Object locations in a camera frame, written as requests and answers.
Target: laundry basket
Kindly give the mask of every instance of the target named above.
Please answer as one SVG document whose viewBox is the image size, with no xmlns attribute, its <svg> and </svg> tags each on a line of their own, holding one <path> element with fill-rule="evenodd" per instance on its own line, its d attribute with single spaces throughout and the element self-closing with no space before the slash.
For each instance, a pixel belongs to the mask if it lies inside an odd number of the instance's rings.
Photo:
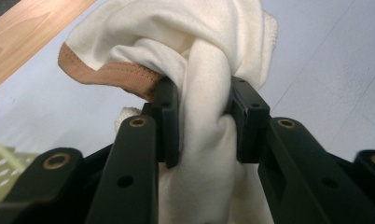
<svg viewBox="0 0 375 224">
<path fill-rule="evenodd" d="M 36 156 L 34 153 L 14 152 L 14 148 L 0 145 L 0 202 Z"/>
</svg>

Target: brown fabric edge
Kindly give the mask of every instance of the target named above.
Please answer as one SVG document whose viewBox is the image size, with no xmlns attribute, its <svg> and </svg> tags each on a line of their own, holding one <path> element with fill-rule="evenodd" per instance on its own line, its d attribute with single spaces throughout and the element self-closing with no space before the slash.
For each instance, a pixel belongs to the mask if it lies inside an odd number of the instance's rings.
<svg viewBox="0 0 375 224">
<path fill-rule="evenodd" d="M 126 62 L 107 63 L 97 71 L 84 64 L 65 44 L 60 49 L 58 64 L 72 79 L 82 84 L 99 84 L 121 87 L 149 102 L 163 77 L 142 65 Z"/>
</svg>

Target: wooden surface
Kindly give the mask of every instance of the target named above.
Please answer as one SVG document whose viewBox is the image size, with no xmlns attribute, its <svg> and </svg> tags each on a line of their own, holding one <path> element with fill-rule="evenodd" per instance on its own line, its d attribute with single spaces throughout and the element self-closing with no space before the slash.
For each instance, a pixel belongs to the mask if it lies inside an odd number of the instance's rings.
<svg viewBox="0 0 375 224">
<path fill-rule="evenodd" d="M 95 0 L 21 0 L 0 17 L 0 84 Z"/>
</svg>

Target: light green plastic basket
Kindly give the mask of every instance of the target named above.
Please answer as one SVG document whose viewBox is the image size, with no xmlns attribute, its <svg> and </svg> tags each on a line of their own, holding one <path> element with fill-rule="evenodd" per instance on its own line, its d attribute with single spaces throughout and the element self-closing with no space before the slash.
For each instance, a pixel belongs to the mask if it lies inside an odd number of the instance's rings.
<svg viewBox="0 0 375 224">
<path fill-rule="evenodd" d="M 14 148 L 0 145 L 0 202 L 36 156 L 37 154 L 34 153 L 14 152 Z"/>
</svg>

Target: towel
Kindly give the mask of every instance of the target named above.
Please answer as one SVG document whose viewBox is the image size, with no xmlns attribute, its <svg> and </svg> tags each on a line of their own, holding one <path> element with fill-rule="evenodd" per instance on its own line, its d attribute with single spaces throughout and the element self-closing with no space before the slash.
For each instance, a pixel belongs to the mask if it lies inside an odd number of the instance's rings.
<svg viewBox="0 0 375 224">
<path fill-rule="evenodd" d="M 177 86 L 180 162 L 160 165 L 159 223 L 271 223 L 254 164 L 236 161 L 224 113 L 230 77 L 265 82 L 276 20 L 259 0 L 110 0 L 62 44 L 59 66 L 85 84 L 121 87 L 149 102 Z"/>
</svg>

